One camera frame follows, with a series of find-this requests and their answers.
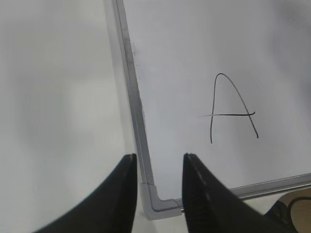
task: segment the black plastic part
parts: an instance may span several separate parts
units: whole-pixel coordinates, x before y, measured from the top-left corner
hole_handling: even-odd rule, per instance
[[[132,154],[84,201],[37,233],[130,233],[136,202],[137,159]]]
[[[194,154],[184,156],[182,199],[190,233],[292,233],[240,201]]]

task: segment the gray corner piece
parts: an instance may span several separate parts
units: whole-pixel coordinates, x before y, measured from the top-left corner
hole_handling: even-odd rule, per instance
[[[141,201],[148,220],[175,217],[182,214],[182,202],[174,199],[161,200],[157,194],[156,186],[141,183]]]

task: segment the whiteboard frame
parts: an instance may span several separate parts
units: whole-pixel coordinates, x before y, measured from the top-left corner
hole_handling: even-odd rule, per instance
[[[156,190],[124,2],[123,0],[113,0],[113,6],[140,167],[140,192],[143,209],[149,220],[178,216],[183,212],[182,200],[161,200]],[[308,186],[311,186],[311,173],[237,187],[230,191],[240,199],[246,200]]]

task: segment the brown surface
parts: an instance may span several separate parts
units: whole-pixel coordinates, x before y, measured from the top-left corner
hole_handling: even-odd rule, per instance
[[[298,197],[311,197],[311,188],[288,193],[279,200],[288,204]],[[301,200],[292,207],[293,223],[299,233],[311,233],[311,200]]]

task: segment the black marker writing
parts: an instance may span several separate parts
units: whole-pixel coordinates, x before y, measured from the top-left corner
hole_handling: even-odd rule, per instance
[[[243,105],[244,105],[244,108],[245,108],[247,114],[214,114],[216,82],[217,82],[217,78],[218,78],[219,76],[221,76],[221,75],[222,75],[222,76],[225,76],[225,77],[231,82],[231,84],[233,85],[234,89],[237,91],[237,93],[238,93],[238,95],[239,95],[239,97],[240,97],[240,99],[241,99],[241,101],[242,101],[242,103],[243,103]],[[256,133],[256,136],[257,136],[257,138],[259,138],[258,132],[257,132],[257,130],[256,130],[256,128],[255,128],[255,125],[254,125],[254,122],[253,122],[253,120],[252,120],[252,118],[251,118],[251,115],[253,115],[253,114],[255,114],[255,112],[253,112],[253,113],[251,113],[251,114],[248,112],[248,109],[247,109],[247,107],[246,107],[246,104],[245,104],[244,100],[242,99],[242,96],[241,96],[241,94],[239,93],[237,87],[236,87],[236,86],[234,85],[234,83],[232,82],[232,80],[231,80],[227,75],[225,75],[225,74],[223,74],[223,73],[217,74],[217,76],[216,76],[216,78],[215,78],[215,83],[214,83],[214,97],[213,97],[212,114],[211,114],[211,115],[206,115],[206,116],[205,116],[205,117],[211,116],[211,119],[210,119],[210,142],[213,143],[213,139],[212,139],[212,128],[213,128],[213,119],[214,119],[214,116],[248,116],[248,117],[249,117],[249,120],[251,121],[252,126],[253,126],[253,128],[254,128],[254,131],[255,131],[255,133]]]

